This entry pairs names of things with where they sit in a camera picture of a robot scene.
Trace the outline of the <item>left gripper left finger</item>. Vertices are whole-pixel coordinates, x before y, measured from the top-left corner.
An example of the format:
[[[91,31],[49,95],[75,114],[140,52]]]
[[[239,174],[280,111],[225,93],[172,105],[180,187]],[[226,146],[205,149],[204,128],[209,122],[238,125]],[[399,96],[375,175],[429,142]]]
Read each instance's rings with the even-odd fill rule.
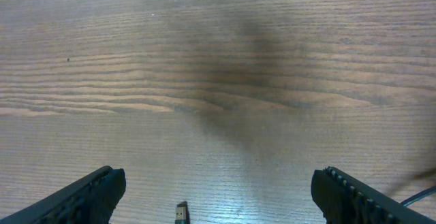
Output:
[[[125,190],[124,169],[106,165],[1,219],[1,224],[109,224]]]

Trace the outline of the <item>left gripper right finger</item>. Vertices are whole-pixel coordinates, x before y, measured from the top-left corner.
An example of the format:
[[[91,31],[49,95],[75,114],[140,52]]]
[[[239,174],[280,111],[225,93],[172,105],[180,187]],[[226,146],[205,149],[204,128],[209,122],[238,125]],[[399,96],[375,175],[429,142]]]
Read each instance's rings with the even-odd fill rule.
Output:
[[[311,180],[312,199],[331,224],[435,224],[408,208],[434,192],[431,187],[398,203],[331,166],[315,170]]]

